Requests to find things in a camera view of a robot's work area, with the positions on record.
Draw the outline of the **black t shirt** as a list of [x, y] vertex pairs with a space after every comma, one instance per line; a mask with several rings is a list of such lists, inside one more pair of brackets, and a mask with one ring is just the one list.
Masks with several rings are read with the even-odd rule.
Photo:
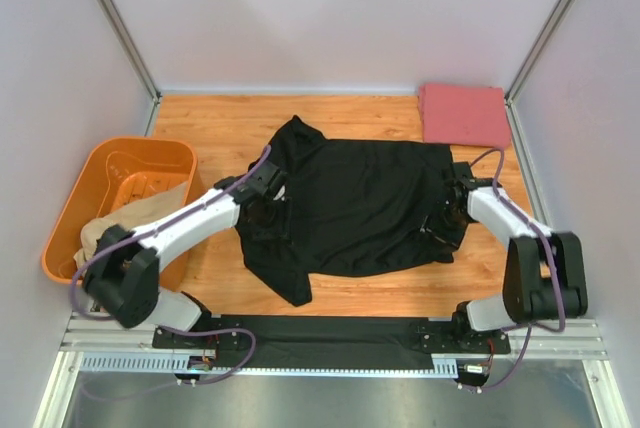
[[328, 139], [294, 116], [270, 142], [287, 175], [276, 218], [236, 229], [246, 268], [293, 306], [311, 302], [312, 273], [367, 277], [451, 263], [465, 226], [443, 219], [446, 145]]

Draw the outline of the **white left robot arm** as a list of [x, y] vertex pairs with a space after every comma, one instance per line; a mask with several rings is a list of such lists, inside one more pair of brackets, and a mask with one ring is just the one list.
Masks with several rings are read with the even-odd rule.
[[228, 177], [185, 207], [133, 229], [116, 224], [82, 268], [82, 290], [125, 329], [152, 323], [178, 333], [204, 322], [193, 297], [163, 288], [160, 275], [212, 235], [241, 221], [271, 222], [284, 199], [287, 174], [261, 158], [240, 177]]

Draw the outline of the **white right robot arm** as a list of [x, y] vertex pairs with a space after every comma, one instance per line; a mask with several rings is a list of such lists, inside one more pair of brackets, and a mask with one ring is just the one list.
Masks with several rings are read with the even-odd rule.
[[431, 236], [449, 252], [459, 249], [470, 224], [483, 225], [506, 248], [501, 292], [463, 302], [456, 316], [473, 332], [525, 325], [552, 332], [588, 310], [582, 244], [570, 231], [555, 231], [524, 213], [494, 178], [477, 178], [471, 164], [445, 172], [444, 200]]

